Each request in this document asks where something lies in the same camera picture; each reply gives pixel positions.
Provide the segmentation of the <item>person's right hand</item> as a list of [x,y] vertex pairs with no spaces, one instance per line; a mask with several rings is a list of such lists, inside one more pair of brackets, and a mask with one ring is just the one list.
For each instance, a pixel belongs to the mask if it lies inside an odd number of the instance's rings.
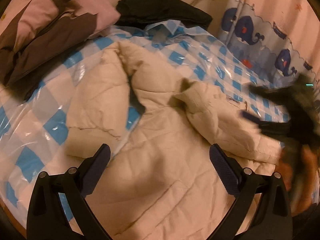
[[286,190],[295,193],[291,204],[291,215],[296,216],[306,211],[312,204],[311,194],[315,183],[318,160],[308,145],[303,146],[300,152],[298,173],[296,173],[287,162],[288,157],[287,148],[283,148],[275,171],[281,174]]

